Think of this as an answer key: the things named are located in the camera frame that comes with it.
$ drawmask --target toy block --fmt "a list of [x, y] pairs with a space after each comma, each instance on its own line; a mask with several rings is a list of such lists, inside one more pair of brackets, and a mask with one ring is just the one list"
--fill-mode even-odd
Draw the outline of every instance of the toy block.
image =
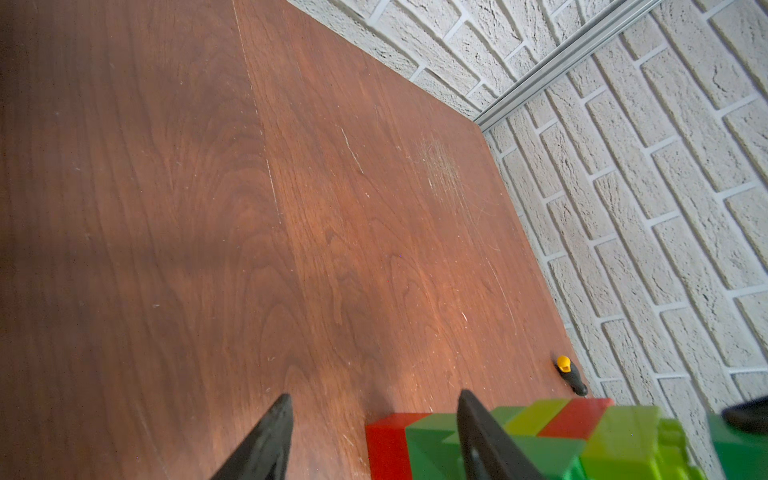
[[768, 472], [768, 435], [745, 433], [710, 413], [710, 436], [728, 480], [765, 478]]
[[579, 455], [585, 440], [513, 435], [512, 441], [547, 480], [586, 480]]
[[509, 435], [536, 436], [568, 404], [568, 399], [538, 400], [504, 425]]
[[456, 468], [462, 455], [458, 441], [443, 442], [451, 435], [458, 438], [455, 413], [433, 413], [406, 427], [413, 480], [463, 478], [463, 470]]
[[623, 480], [660, 480], [656, 461], [660, 418], [658, 407], [606, 409], [581, 453], [587, 477], [613, 480], [621, 473]]
[[573, 399], [538, 433], [540, 437], [589, 439], [611, 399]]
[[525, 407], [496, 407], [491, 410], [491, 416], [499, 425], [504, 426], [524, 410]]
[[395, 413], [366, 425], [372, 480], [412, 480], [406, 427], [428, 413]]
[[660, 419], [656, 463], [662, 478], [705, 480], [697, 467], [688, 465], [686, 438], [682, 425], [675, 419]]

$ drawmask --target red block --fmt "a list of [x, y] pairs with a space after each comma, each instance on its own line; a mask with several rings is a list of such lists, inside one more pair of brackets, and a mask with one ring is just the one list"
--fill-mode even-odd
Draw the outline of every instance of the red block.
[[588, 440], [613, 404], [612, 399], [572, 399], [536, 436]]
[[406, 427], [431, 413], [393, 413], [366, 425], [371, 480], [412, 480]]

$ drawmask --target black object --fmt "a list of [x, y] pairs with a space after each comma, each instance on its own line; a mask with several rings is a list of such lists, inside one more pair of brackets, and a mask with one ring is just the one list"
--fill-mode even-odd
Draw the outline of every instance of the black object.
[[581, 381], [581, 374], [579, 373], [578, 368], [576, 368], [575, 363], [571, 362], [570, 372], [563, 372], [560, 370], [560, 367], [557, 363], [555, 363], [554, 367], [558, 369], [560, 377], [565, 380], [565, 382], [571, 387], [576, 395], [587, 396], [589, 391], [587, 390], [587, 386], [584, 384], [584, 382]]
[[723, 410], [723, 420], [736, 430], [768, 435], [768, 396]]
[[469, 390], [458, 398], [456, 421], [467, 480], [545, 480]]
[[211, 480], [284, 480], [293, 433], [293, 403], [282, 394]]

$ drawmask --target wood grain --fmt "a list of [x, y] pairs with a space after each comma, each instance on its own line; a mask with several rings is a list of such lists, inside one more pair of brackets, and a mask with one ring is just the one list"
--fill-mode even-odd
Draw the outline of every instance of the wood grain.
[[569, 396], [478, 128], [286, 2], [0, 6], [0, 478], [290, 478], [390, 412]]

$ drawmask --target lime green block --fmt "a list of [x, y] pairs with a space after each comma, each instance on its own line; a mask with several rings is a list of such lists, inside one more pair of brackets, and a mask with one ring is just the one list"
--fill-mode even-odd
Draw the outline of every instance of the lime green block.
[[513, 435], [512, 441], [548, 480], [586, 480], [579, 459], [585, 440]]
[[491, 410], [491, 416], [499, 425], [507, 425], [514, 417], [525, 411], [525, 407], [496, 407]]
[[594, 480], [661, 480], [658, 407], [612, 406], [587, 441], [581, 464]]
[[728, 480], [752, 480], [768, 475], [768, 436], [740, 432], [714, 413], [707, 418], [715, 452]]
[[[496, 407], [491, 411], [491, 416], [496, 420], [496, 422], [498, 422], [499, 425], [504, 426], [524, 410], [525, 407]], [[444, 440], [444, 442], [455, 443], [458, 445], [458, 432], [449, 436]]]
[[536, 436], [565, 407], [569, 399], [538, 400], [504, 425], [509, 435]]
[[675, 419], [660, 419], [658, 429], [659, 446], [656, 463], [662, 478], [674, 480], [698, 480], [701, 472], [688, 465], [685, 431]]
[[457, 433], [455, 413], [433, 413], [406, 427], [408, 457], [413, 480], [460, 480], [457, 459], [461, 449], [457, 442], [445, 443]]

